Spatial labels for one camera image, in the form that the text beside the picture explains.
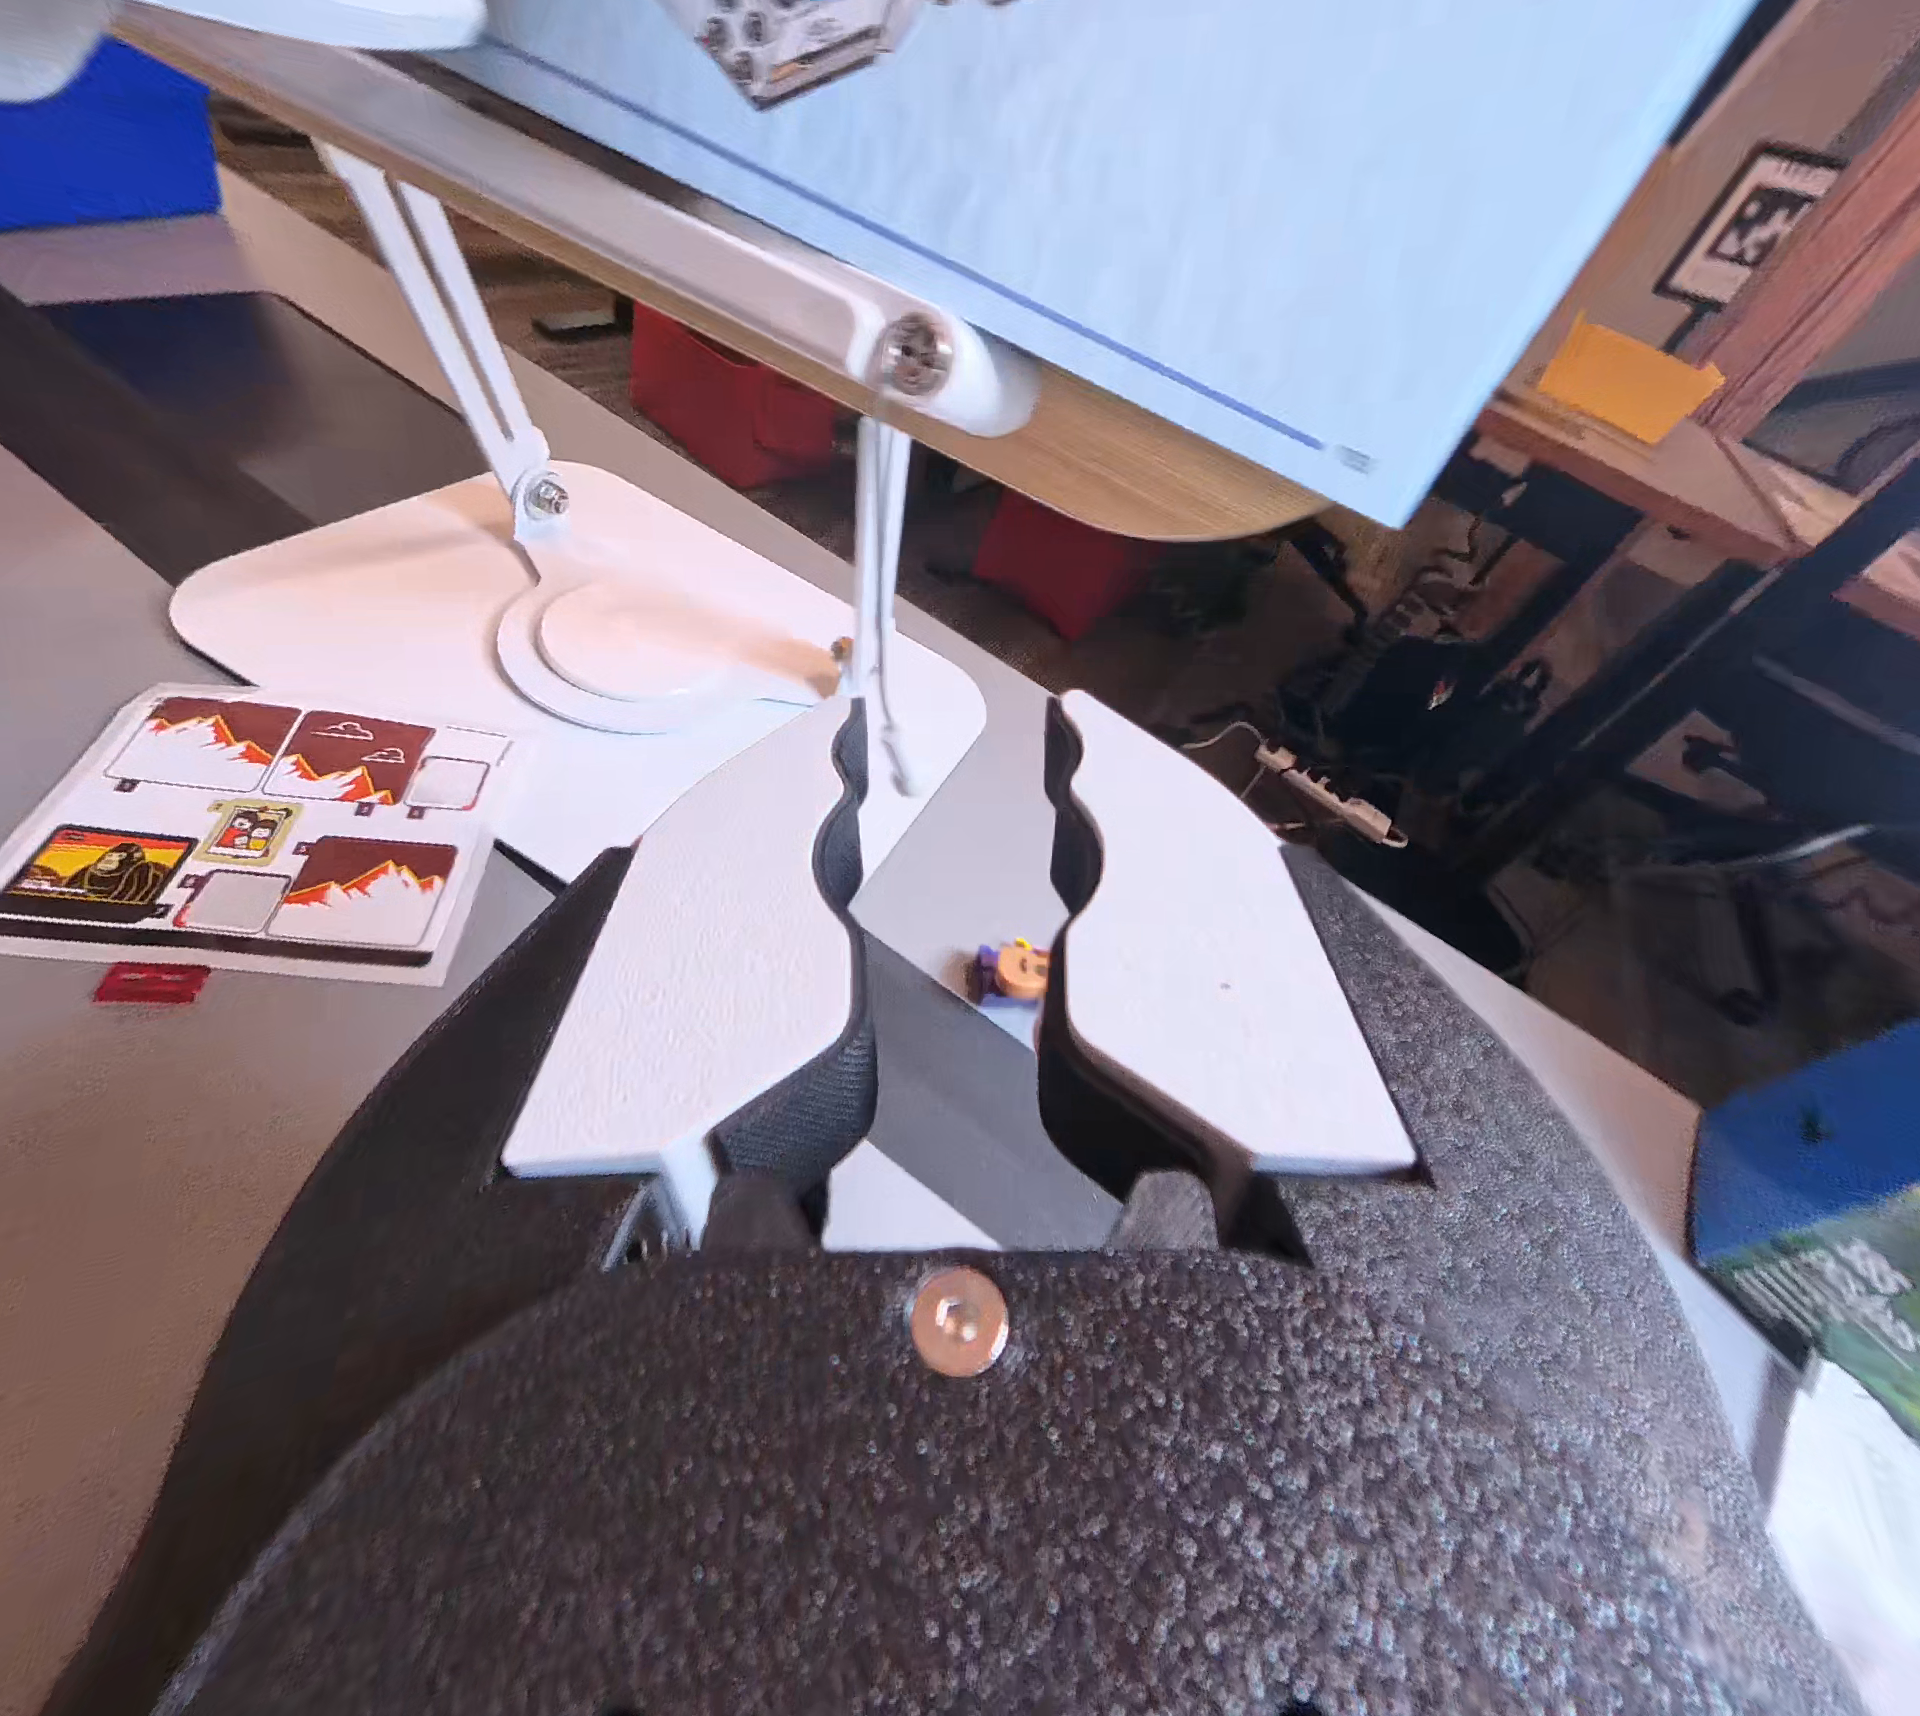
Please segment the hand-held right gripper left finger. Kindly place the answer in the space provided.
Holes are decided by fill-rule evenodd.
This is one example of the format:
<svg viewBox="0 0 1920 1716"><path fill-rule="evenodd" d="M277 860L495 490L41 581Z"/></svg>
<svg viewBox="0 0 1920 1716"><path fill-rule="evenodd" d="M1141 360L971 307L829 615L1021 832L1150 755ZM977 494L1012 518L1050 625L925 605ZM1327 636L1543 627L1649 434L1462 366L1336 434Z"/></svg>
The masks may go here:
<svg viewBox="0 0 1920 1716"><path fill-rule="evenodd" d="M814 1216L875 1124L860 700L832 698L638 840L500 1153L516 1179L654 1176L692 1243L730 1176Z"/></svg>

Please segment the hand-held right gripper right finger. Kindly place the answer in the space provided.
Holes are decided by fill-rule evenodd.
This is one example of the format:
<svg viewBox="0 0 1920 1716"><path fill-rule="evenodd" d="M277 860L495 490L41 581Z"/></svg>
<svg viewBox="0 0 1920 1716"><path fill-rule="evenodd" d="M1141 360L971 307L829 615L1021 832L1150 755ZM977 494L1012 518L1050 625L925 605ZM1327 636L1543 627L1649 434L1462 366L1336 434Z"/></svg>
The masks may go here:
<svg viewBox="0 0 1920 1716"><path fill-rule="evenodd" d="M1050 698L1049 875L1064 923L1038 1020L1038 1116L1116 1203L1208 1201L1212 1245L1308 1261L1285 1189L1419 1179L1285 840L1210 770L1082 690Z"/></svg>

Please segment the grey desk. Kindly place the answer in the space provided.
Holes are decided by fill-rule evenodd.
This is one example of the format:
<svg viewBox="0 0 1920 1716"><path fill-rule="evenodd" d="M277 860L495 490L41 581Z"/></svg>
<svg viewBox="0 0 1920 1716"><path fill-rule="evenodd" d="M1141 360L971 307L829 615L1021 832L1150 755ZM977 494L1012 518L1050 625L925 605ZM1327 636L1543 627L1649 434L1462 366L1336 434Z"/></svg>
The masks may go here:
<svg viewBox="0 0 1920 1716"><path fill-rule="evenodd" d="M4 234L4 834L132 695L197 686L174 586L251 551L209 498L330 523L466 480L479 454L353 205L301 146L222 210ZM534 358L566 358L551 349ZM513 354L558 454L591 463L852 602L852 565L619 411ZM903 635L966 670L986 726L857 904L959 988L966 936L1054 923L1042 685L903 601ZM298 1189L398 1056L554 897L496 856L445 988L226 975L186 1006L95 1004L87 962L4 961L3 1707L41 1712L132 1557L209 1355ZM1779 1461L1787 1370L1685 1258L1699 1110L1400 915L1429 962L1588 1141L1647 1228L1718 1402ZM926 1051L882 1092L880 1150L992 1234L1017 1230L1025 1102Z"/></svg>

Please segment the wooden side desk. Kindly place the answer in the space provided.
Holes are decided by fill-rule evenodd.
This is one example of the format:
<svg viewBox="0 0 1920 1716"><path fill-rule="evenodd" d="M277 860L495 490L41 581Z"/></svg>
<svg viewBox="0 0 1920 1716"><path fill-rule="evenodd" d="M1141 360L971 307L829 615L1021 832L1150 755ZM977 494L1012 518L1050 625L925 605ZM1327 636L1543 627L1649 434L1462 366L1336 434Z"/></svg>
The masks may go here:
<svg viewBox="0 0 1920 1716"><path fill-rule="evenodd" d="M1625 540L1603 557L1570 605L1578 650L1622 648L1633 625L1657 616L1657 599L1679 599L1730 562L1768 571L1810 555L1867 507L1699 423L1679 423L1647 443L1615 425L1506 387L1482 408L1459 451L1505 475L1546 471L1628 513Z"/></svg>

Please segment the white power strip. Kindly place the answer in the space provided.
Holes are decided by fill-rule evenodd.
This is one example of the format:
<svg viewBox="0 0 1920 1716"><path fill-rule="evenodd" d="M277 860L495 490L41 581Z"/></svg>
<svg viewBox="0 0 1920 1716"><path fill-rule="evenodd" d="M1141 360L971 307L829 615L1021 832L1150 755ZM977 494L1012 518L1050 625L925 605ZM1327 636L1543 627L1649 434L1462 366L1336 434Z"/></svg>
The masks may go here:
<svg viewBox="0 0 1920 1716"><path fill-rule="evenodd" d="M1364 842L1384 850L1408 850L1411 840L1400 822L1371 796L1348 789L1331 768L1308 764L1305 757L1278 742L1261 742L1261 768L1305 796L1322 816L1342 824Z"/></svg>

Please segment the red fabric storage cube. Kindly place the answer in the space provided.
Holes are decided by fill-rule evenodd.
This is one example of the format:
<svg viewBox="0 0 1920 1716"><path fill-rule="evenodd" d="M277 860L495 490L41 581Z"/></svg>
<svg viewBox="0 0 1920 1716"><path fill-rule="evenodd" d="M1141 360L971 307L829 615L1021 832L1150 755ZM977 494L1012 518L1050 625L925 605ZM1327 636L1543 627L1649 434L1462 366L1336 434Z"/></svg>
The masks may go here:
<svg viewBox="0 0 1920 1716"><path fill-rule="evenodd" d="M665 440L734 490L832 471L844 412L826 394L632 307L629 400Z"/></svg>
<svg viewBox="0 0 1920 1716"><path fill-rule="evenodd" d="M1167 551L1164 543L1093 528L1003 488L971 573L1076 645L1144 593Z"/></svg>

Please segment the printed sticker sheet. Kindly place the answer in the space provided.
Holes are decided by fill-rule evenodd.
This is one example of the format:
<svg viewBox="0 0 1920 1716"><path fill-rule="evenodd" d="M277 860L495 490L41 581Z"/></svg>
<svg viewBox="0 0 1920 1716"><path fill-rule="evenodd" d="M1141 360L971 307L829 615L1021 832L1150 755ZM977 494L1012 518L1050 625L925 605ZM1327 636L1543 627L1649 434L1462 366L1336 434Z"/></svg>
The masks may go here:
<svg viewBox="0 0 1920 1716"><path fill-rule="evenodd" d="M531 753L301 690L148 689L4 828L4 956L442 987Z"/></svg>

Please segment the white booklet stand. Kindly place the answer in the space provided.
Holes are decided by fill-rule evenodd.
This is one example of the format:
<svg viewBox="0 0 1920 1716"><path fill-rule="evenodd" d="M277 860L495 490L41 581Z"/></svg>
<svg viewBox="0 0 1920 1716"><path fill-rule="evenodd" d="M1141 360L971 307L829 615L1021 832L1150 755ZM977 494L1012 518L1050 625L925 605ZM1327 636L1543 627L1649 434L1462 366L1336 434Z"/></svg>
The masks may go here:
<svg viewBox="0 0 1920 1716"><path fill-rule="evenodd" d="M338 686L409 721L531 738L536 768L496 832L558 879L852 685L878 718L860 824L866 863L885 863L988 721L972 677L894 628L908 425L1007 438L1038 407L1038 364L386 59L159 9L128 11L118 31L309 135L484 464L197 573L172 605L182 638L273 689ZM857 597L829 597L612 471L565 463L450 213L877 417L859 449Z"/></svg>

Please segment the black metal stand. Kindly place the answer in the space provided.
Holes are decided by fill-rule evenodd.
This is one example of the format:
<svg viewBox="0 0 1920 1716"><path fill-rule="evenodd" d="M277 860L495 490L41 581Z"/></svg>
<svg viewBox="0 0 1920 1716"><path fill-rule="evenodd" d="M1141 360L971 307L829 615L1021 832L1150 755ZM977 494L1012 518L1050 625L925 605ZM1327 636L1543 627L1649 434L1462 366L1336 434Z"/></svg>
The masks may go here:
<svg viewBox="0 0 1920 1716"><path fill-rule="evenodd" d="M1521 860L1676 729L1710 679L1788 647L1917 524L1918 459L1911 452L1809 553L1764 571L1743 562L1717 569L1486 775L1485 796L1493 803L1462 826L1453 869L1482 886Z"/></svg>

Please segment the blue brick set box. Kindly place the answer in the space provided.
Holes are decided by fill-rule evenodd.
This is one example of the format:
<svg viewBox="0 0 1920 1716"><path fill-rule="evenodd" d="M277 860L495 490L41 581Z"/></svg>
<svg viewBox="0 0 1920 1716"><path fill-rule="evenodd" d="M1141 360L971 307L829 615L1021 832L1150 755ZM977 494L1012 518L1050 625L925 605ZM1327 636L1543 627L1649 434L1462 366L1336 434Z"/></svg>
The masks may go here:
<svg viewBox="0 0 1920 1716"><path fill-rule="evenodd" d="M1918 1022L1707 1110L1693 1264L1797 1369L1918 1437Z"/></svg>

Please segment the yellow sticky note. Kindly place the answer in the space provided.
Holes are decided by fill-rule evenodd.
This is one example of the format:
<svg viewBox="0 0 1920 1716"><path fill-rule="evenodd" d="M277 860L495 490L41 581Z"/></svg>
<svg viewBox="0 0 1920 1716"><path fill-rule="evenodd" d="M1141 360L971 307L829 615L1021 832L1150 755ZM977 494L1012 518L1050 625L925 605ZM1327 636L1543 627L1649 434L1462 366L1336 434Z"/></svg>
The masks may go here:
<svg viewBox="0 0 1920 1716"><path fill-rule="evenodd" d="M1726 379L1717 364L1690 364L1578 312L1546 362L1537 391L1560 411L1654 449L1724 387Z"/></svg>

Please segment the white paper bag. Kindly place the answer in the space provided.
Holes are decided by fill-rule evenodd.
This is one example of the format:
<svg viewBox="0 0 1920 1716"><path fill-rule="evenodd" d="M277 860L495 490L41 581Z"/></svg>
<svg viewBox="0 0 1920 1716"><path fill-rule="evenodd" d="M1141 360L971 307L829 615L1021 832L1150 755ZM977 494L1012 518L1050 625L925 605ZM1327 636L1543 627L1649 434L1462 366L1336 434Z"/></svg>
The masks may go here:
<svg viewBox="0 0 1920 1716"><path fill-rule="evenodd" d="M1794 1395L1768 1528L1867 1711L1918 1712L1918 1445L1828 1361Z"/></svg>

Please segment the brick instruction booklet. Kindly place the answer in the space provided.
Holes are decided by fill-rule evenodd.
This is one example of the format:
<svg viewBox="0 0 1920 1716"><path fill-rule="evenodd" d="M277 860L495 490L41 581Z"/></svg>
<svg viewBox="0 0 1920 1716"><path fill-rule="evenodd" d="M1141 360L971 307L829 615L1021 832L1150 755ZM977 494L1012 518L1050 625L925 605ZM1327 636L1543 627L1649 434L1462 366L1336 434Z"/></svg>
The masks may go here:
<svg viewBox="0 0 1920 1716"><path fill-rule="evenodd" d="M486 0L450 64L1407 520L1759 0Z"/></svg>

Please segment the black white marker tag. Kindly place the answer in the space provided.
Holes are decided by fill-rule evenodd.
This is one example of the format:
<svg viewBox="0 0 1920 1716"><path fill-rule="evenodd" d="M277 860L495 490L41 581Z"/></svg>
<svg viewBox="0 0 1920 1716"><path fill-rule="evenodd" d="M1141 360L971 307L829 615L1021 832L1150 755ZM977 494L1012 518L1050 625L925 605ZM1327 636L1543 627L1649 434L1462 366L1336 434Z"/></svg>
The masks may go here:
<svg viewBox="0 0 1920 1716"><path fill-rule="evenodd" d="M1674 252L1652 293L1693 312L1723 312L1768 264L1848 169L1843 156L1757 145Z"/></svg>

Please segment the wooden post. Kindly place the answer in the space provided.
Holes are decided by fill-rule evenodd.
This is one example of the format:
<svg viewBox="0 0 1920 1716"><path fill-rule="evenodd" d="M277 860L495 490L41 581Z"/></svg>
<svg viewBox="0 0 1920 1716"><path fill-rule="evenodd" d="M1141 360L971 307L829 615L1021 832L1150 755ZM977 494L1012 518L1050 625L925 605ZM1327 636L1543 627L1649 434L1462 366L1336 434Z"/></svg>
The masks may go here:
<svg viewBox="0 0 1920 1716"><path fill-rule="evenodd" d="M1740 446L1918 255L1918 97L1843 170L1717 318L1699 358L1723 384L1694 423Z"/></svg>

